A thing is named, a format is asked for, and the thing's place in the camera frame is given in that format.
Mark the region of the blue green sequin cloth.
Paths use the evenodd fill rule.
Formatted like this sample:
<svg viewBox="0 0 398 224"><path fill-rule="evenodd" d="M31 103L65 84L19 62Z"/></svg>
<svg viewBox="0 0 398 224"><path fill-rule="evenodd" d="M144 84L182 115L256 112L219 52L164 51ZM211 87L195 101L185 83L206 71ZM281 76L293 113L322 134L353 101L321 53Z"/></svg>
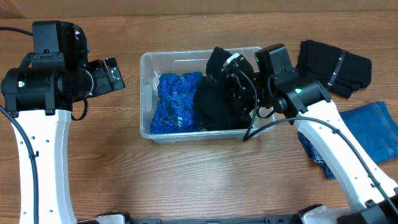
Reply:
<svg viewBox="0 0 398 224"><path fill-rule="evenodd" d="M202 129L202 121L193 109L193 99L203 77L201 72L160 76L159 101L150 125L152 134L191 133Z"/></svg>

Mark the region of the black banded cloth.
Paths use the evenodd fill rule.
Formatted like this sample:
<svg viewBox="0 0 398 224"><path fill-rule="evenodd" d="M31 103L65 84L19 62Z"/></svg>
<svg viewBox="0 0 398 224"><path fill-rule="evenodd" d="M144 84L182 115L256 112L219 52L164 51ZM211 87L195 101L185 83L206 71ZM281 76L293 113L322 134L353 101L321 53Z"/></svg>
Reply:
<svg viewBox="0 0 398 224"><path fill-rule="evenodd" d="M371 84L370 59L314 40L301 42L296 68L301 76L345 98Z"/></svg>

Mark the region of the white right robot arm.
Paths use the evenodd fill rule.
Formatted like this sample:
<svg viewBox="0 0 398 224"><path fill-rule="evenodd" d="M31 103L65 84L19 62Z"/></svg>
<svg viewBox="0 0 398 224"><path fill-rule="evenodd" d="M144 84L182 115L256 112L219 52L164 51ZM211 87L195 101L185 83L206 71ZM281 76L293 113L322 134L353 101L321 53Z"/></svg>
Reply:
<svg viewBox="0 0 398 224"><path fill-rule="evenodd" d="M292 223L397 223L397 183L371 160L346 127L326 88L302 78L286 50L254 54L255 73L241 54L224 61L240 110L258 106L283 114L317 149L341 185L349 209L312 205L292 216Z"/></svg>

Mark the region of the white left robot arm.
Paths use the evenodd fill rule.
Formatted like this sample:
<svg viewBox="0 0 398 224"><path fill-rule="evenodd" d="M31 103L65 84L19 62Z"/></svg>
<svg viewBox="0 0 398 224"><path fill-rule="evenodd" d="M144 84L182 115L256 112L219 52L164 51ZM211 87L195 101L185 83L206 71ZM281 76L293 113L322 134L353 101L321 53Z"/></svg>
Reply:
<svg viewBox="0 0 398 224"><path fill-rule="evenodd" d="M1 90L19 152L20 223L77 223L68 174L73 104L124 87L114 57L80 67L53 62L7 72Z"/></svg>

